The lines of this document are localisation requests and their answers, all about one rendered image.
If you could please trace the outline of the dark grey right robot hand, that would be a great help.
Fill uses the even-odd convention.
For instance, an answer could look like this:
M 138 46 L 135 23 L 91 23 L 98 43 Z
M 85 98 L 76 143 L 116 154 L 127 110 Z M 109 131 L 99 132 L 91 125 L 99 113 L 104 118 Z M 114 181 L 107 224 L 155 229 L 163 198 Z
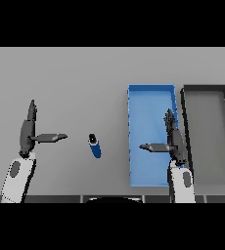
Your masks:
M 184 143 L 181 132 L 176 127 L 176 119 L 171 109 L 168 109 L 164 118 L 165 130 L 167 134 L 166 144 L 144 144 L 141 149 L 148 152 L 168 152 L 170 158 L 175 161 L 177 166 L 182 166 L 187 159 L 184 154 Z

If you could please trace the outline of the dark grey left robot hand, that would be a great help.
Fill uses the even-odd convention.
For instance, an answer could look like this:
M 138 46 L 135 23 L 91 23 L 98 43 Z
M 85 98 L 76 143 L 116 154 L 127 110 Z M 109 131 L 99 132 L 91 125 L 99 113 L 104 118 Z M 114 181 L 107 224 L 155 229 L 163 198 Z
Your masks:
M 34 150 L 35 144 L 56 143 L 66 139 L 67 134 L 36 134 L 36 115 L 37 106 L 35 101 L 31 101 L 27 117 L 22 123 L 20 133 L 20 151 L 19 155 L 22 158 L 29 158 L 30 153 Z

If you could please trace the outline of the blue bin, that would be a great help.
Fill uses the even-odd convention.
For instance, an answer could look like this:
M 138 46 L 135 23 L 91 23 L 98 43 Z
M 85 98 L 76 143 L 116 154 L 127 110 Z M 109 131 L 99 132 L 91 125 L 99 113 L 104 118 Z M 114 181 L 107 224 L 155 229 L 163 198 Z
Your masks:
M 168 152 L 148 152 L 144 144 L 167 144 L 163 118 L 171 109 L 179 127 L 177 100 L 173 84 L 129 84 L 128 151 L 130 186 L 132 188 L 164 188 L 167 183 Z

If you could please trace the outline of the dark grey bin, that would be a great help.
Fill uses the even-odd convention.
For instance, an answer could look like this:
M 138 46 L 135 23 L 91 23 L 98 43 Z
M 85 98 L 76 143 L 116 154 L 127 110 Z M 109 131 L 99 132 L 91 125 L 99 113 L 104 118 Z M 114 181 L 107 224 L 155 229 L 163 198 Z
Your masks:
M 184 85 L 180 94 L 195 183 L 225 186 L 225 85 Z

